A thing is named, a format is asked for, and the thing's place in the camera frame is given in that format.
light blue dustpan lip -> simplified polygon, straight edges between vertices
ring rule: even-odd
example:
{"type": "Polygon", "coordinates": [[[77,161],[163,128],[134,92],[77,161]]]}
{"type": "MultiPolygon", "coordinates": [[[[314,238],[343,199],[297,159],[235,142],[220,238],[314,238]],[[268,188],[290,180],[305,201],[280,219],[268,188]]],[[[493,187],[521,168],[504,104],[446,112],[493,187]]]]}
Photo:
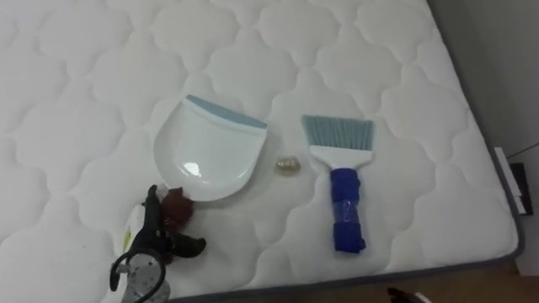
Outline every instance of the light blue dustpan lip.
{"type": "Polygon", "coordinates": [[[225,109],[224,107],[213,104],[212,102],[206,101],[203,98],[198,98],[193,95],[188,95],[186,98],[192,103],[200,106],[202,109],[205,109],[208,112],[231,122],[260,128],[263,130],[268,128],[268,125],[260,120],[256,120],[255,118],[251,118],[245,114],[240,114],[230,109],[225,109]]]}

mattress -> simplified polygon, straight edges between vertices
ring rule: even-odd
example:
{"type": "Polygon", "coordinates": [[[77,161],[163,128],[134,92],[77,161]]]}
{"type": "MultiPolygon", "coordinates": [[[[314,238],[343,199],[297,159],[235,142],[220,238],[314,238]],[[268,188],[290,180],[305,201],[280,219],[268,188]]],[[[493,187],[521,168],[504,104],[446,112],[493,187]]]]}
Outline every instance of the mattress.
{"type": "Polygon", "coordinates": [[[163,182],[152,136],[188,93],[269,134],[244,189],[197,205],[184,232],[208,247],[168,266],[173,298],[413,277],[521,247],[425,0],[2,0],[3,301],[118,300],[124,224],[163,182]],[[303,114],[376,124],[359,255],[334,251],[303,114]],[[275,173],[290,156],[301,171],[275,173]]]}

wooden floor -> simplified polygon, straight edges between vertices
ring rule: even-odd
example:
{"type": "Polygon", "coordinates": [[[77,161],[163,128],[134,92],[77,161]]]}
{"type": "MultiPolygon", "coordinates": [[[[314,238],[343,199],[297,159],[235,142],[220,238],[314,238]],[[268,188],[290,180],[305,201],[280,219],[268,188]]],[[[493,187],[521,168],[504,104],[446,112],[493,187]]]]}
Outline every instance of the wooden floor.
{"type": "Polygon", "coordinates": [[[390,284],[373,284],[338,290],[313,291],[302,295],[281,295],[234,303],[389,303],[387,287],[407,292],[421,292],[432,303],[538,303],[539,278],[520,277],[513,264],[442,274],[426,279],[413,279],[390,284]]]}

brush bristles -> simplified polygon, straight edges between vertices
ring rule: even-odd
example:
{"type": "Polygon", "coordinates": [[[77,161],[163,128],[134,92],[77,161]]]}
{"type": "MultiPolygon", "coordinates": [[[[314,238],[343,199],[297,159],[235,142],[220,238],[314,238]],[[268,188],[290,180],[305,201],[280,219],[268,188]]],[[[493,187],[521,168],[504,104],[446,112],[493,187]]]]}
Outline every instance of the brush bristles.
{"type": "Polygon", "coordinates": [[[310,145],[372,150],[370,120],[304,115],[302,123],[310,145]]]}

small gold object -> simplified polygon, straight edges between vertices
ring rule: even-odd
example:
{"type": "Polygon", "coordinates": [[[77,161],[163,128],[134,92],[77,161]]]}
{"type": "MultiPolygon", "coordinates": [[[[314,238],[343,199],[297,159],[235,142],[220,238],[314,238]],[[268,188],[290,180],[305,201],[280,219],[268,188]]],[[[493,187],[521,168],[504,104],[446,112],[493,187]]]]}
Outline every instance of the small gold object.
{"type": "Polygon", "coordinates": [[[277,160],[275,170],[283,176],[291,176],[302,169],[302,165],[296,157],[282,157],[277,160]]]}

